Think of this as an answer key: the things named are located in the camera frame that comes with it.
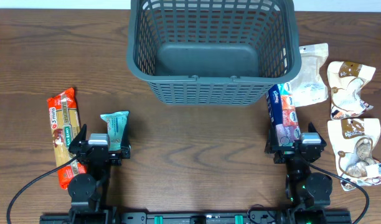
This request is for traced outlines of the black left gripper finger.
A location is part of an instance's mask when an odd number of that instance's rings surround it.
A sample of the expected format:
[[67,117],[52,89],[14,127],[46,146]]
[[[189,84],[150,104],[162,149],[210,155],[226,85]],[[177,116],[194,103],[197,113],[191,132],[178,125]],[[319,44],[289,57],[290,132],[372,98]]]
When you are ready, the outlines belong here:
[[81,151],[82,150],[82,141],[85,140],[87,134],[87,125],[84,124],[81,127],[80,132],[75,136],[72,142],[69,145],[69,151]]
[[121,119],[120,127],[122,129],[122,135],[121,135],[121,150],[124,152],[130,152],[131,150],[131,144],[129,143],[128,138],[128,116],[125,115]]

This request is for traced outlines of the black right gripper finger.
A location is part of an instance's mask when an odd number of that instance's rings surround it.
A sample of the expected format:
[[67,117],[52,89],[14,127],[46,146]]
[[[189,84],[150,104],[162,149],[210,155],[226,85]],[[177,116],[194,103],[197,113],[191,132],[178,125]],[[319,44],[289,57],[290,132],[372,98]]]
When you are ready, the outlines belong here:
[[[313,125],[312,122],[310,122],[308,124],[308,132],[309,133],[318,133],[317,129],[315,128],[315,126]],[[321,143],[320,143],[320,145],[327,146],[327,142],[324,140],[324,138],[321,135],[320,135],[320,137],[321,137]]]
[[271,127],[268,132],[268,139],[265,145],[265,153],[275,153],[276,147],[276,130],[274,127]]

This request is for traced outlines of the orange spaghetti pasta packet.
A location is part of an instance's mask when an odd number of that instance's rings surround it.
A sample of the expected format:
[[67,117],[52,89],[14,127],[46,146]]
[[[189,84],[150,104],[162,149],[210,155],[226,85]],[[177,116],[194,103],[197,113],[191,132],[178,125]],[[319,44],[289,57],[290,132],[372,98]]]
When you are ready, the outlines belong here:
[[[80,132],[75,90],[69,88],[59,95],[49,98],[47,104],[55,161],[59,167],[75,157],[68,151],[71,142]],[[60,187],[67,190],[70,181],[76,175],[84,173],[86,173],[84,165],[78,161],[71,162],[57,171]]]

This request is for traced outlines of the teal snack bar wrapper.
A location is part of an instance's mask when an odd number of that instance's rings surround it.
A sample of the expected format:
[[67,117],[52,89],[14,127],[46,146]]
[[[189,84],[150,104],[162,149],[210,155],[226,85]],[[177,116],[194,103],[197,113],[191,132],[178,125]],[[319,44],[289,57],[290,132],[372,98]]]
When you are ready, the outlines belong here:
[[100,118],[107,123],[110,151],[118,151],[124,146],[128,115],[129,111],[118,111],[100,115]]

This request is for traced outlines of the pale beige resealable pouch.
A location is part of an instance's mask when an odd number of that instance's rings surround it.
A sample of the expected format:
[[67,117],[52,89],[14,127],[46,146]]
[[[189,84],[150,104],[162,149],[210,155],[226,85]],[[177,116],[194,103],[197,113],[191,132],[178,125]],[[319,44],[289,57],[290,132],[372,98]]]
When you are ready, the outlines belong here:
[[319,73],[329,56],[327,43],[299,47],[301,69],[290,81],[295,107],[309,106],[326,101],[328,88]]

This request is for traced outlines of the multicolour Kleenex tissue multipack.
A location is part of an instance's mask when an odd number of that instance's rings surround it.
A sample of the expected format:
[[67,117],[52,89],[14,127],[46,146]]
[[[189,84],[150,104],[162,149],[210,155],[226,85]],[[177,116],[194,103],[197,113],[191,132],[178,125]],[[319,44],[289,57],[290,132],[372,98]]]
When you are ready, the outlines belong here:
[[266,101],[279,146],[292,146],[301,131],[290,83],[273,85],[266,93]]

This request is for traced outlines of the brown white mushroom pouch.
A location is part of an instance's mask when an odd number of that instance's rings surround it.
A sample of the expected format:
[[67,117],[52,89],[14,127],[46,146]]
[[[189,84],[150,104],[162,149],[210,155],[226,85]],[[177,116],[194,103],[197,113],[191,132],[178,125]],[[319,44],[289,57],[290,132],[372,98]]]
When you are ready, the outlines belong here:
[[329,140],[335,155],[336,171],[343,190],[381,184],[381,162],[372,152],[381,133],[377,118],[350,118],[327,122]]

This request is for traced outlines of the brown white coconut pouch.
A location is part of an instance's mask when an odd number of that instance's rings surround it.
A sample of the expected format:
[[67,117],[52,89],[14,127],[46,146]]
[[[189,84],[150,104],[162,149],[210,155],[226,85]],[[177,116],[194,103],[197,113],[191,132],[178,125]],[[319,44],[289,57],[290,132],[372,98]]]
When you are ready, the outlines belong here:
[[361,99],[361,90],[376,71],[375,67],[355,62],[333,61],[327,68],[331,88],[332,120],[356,118],[374,107]]

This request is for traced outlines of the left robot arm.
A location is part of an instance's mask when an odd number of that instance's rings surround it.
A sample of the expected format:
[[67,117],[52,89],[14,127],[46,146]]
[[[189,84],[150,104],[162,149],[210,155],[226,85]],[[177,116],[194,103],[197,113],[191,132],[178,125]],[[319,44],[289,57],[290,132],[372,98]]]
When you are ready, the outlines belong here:
[[72,178],[68,194],[72,198],[69,210],[70,223],[121,223],[116,207],[106,204],[111,168],[122,165],[130,158],[128,125],[123,126],[121,142],[117,151],[112,151],[107,134],[92,134],[86,139],[84,124],[70,143],[68,151],[77,156],[77,161],[86,167],[86,173]]

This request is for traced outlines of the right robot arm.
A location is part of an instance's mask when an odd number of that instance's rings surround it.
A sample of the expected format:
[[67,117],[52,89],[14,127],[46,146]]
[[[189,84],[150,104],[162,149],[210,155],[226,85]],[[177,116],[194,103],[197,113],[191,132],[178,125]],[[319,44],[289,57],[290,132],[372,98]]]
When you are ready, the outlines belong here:
[[276,213],[276,223],[327,223],[324,207],[331,202],[332,178],[311,171],[311,164],[320,158],[326,146],[312,123],[308,132],[289,146],[280,146],[276,129],[270,128],[265,153],[274,155],[275,164],[286,165],[285,192],[292,202],[292,206]]

